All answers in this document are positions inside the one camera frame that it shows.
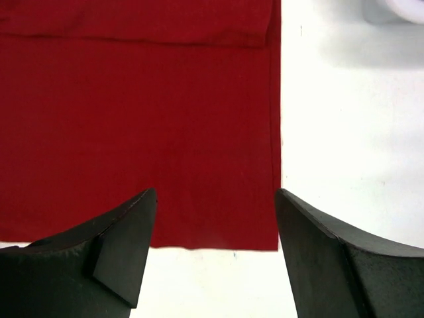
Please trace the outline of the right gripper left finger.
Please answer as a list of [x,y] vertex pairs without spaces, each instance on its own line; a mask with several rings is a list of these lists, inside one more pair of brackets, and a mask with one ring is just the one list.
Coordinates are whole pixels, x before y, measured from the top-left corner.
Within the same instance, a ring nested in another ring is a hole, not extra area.
[[28,246],[1,249],[2,317],[128,317],[137,307],[156,216],[148,189]]

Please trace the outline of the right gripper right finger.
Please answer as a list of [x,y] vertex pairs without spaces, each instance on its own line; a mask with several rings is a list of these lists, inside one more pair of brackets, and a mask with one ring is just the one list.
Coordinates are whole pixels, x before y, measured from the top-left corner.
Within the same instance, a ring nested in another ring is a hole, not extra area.
[[275,206],[298,317],[423,316],[423,249],[367,233],[286,189]]

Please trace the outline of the dark red t shirt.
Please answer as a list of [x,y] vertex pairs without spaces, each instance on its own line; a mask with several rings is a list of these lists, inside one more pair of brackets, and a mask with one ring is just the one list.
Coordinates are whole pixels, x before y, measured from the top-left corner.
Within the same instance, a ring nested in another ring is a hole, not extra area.
[[2,1],[1,240],[144,189],[152,245],[276,250],[279,1]]

